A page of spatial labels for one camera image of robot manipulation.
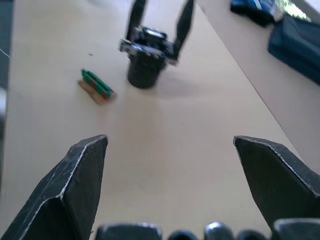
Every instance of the small wooden piece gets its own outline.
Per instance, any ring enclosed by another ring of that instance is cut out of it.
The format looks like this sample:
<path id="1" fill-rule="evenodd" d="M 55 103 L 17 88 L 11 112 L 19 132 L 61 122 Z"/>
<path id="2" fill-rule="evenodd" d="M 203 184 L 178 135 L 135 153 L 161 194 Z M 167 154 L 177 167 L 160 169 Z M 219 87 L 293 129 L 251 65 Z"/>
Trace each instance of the small wooden piece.
<path id="1" fill-rule="evenodd" d="M 103 105 L 110 100 L 110 99 L 104 99 L 100 94 L 98 94 L 93 89 L 93 87 L 91 87 L 84 80 L 80 80 L 78 83 L 80 87 L 83 88 L 98 105 Z"/>

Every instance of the table surface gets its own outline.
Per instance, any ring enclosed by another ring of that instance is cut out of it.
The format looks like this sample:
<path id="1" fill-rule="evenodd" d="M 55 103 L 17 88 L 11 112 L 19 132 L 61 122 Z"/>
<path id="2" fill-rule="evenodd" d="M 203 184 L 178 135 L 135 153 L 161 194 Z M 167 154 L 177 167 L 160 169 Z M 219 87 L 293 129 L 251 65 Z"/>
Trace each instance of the table surface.
<path id="1" fill-rule="evenodd" d="M 296 153 L 197 6 L 177 67 L 150 90 L 126 80 L 118 51 L 128 0 L 17 1 L 10 58 L 0 234 L 30 193 L 81 139 L 109 135 L 94 229 L 152 222 L 167 236 L 222 221 L 236 232 L 270 230 L 256 207 L 234 135 L 266 138 Z M 151 0 L 145 24 L 173 39 L 183 0 Z M 96 105 L 78 86 L 81 68 L 117 93 Z"/>

